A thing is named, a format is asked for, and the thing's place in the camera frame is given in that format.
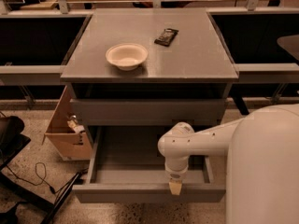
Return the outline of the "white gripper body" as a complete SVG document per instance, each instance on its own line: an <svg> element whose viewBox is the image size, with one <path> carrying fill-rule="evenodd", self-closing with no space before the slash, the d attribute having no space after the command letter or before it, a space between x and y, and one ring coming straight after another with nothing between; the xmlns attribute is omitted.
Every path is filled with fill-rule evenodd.
<svg viewBox="0 0 299 224"><path fill-rule="evenodd" d="M186 178L186 174L188 172L189 166L185 166L182 169L175 170L173 168L170 168L167 164L165 165L165 173L166 176L175 181L182 181Z"/></svg>

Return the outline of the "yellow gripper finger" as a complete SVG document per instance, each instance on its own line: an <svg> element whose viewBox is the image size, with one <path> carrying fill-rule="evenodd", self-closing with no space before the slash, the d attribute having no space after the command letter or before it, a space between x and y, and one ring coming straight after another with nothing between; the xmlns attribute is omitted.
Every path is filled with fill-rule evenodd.
<svg viewBox="0 0 299 224"><path fill-rule="evenodd" d="M182 181L171 179L169 181L169 188L172 195L179 196L182 190Z"/></svg>

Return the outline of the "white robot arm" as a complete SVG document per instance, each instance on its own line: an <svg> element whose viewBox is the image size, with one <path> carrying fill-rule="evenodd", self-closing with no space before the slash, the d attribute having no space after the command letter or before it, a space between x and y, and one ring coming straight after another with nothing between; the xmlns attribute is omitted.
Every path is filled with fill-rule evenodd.
<svg viewBox="0 0 299 224"><path fill-rule="evenodd" d="M226 224L299 224L299 104L270 105L195 132L180 122L158 141L174 187L191 155L225 155Z"/></svg>

